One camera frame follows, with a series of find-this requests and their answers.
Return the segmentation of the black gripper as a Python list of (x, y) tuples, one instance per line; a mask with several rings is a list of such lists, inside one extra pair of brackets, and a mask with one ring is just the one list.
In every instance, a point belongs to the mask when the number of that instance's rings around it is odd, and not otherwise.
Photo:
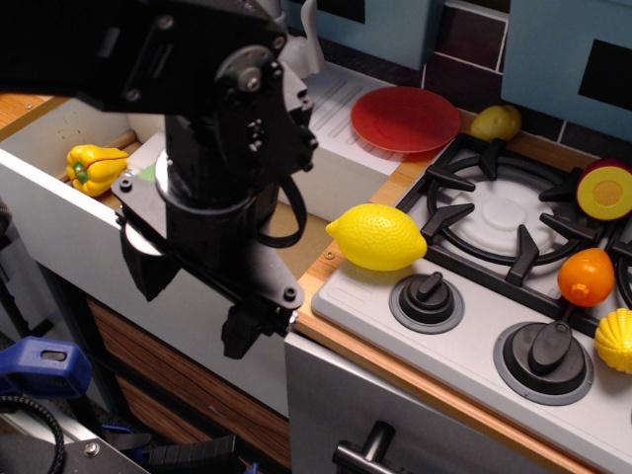
[[(278, 250), (295, 245), (307, 211), (295, 182), (200, 207), (180, 195), (161, 155), (145, 174), (121, 176), (113, 193), (123, 258), (137, 289), (155, 299), (184, 270), (234, 303), (221, 328), (223, 355), (243, 358), (261, 336), (284, 336), (304, 292)], [(257, 303), (241, 303), (253, 299)]]

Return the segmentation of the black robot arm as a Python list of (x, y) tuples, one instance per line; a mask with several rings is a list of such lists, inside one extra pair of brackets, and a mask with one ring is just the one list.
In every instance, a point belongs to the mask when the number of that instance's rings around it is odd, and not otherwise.
[(119, 178), (121, 250), (155, 298), (186, 271), (232, 305), (227, 357), (283, 334), (304, 298), (269, 234), (280, 195), (299, 227), (293, 175), (312, 168), (306, 87), (280, 60), (284, 30), (253, 1), (5, 1), (1, 88), (73, 97), (165, 120), (152, 180)]

